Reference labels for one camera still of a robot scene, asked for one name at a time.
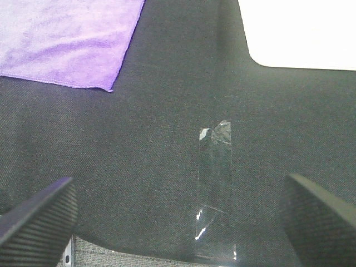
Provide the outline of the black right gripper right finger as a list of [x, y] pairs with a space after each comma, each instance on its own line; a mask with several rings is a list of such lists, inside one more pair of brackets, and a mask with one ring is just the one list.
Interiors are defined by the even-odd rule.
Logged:
[[284, 179], [279, 214], [303, 266], [355, 266], [355, 206], [299, 174]]

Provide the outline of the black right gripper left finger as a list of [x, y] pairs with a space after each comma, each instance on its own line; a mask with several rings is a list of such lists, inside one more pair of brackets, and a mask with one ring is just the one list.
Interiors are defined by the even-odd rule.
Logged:
[[73, 178], [48, 185], [1, 216], [1, 266], [56, 266], [77, 218]]

